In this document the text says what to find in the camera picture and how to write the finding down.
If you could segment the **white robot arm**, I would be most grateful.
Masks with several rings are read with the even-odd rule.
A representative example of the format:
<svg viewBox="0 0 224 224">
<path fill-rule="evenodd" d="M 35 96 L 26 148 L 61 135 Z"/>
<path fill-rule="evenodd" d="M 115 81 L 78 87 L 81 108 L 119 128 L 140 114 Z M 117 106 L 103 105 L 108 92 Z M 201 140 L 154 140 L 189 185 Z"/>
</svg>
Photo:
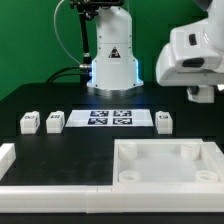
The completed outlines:
<svg viewBox="0 0 224 224">
<path fill-rule="evenodd" d="M 162 86 L 185 86 L 188 99 L 212 103 L 224 85 L 224 0 L 194 0 L 208 17 L 171 30 L 156 63 Z M 101 8 L 96 19 L 97 56 L 88 88 L 98 94 L 125 94 L 143 85 L 132 51 L 132 18 L 120 7 Z"/>
</svg>

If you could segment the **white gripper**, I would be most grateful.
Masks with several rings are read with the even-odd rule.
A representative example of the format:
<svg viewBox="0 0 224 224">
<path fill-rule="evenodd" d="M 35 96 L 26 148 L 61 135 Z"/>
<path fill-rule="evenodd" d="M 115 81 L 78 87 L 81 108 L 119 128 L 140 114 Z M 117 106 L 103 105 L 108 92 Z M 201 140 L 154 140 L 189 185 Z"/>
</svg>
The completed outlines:
<svg viewBox="0 0 224 224">
<path fill-rule="evenodd" d="M 190 86 L 187 88 L 188 100 L 195 103 L 213 103 L 215 90 L 224 91 L 224 85 Z"/>
</svg>

